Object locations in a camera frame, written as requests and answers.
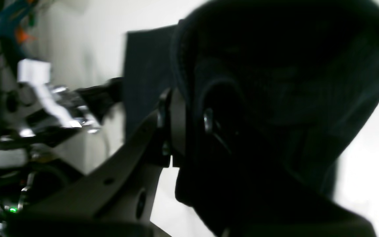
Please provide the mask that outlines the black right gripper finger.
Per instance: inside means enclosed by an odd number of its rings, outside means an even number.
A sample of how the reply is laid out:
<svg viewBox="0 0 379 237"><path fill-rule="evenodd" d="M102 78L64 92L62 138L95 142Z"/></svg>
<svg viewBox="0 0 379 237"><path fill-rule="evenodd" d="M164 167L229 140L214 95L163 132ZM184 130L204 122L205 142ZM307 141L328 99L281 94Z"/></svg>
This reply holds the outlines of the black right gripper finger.
<svg viewBox="0 0 379 237"><path fill-rule="evenodd" d="M163 168L173 154L171 112L179 90L158 106L88 176L9 218L10 237L160 237L150 216Z"/></svg>

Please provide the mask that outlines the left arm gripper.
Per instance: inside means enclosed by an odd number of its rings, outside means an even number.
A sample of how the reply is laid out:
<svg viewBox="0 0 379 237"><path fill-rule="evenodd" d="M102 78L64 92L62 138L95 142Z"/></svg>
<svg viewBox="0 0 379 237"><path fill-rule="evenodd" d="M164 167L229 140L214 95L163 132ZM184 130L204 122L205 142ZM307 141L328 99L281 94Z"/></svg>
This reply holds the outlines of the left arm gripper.
<svg viewBox="0 0 379 237"><path fill-rule="evenodd" d="M122 88L122 77L76 90L0 84L0 211L20 211L83 177L53 149L85 127L99 131Z"/></svg>

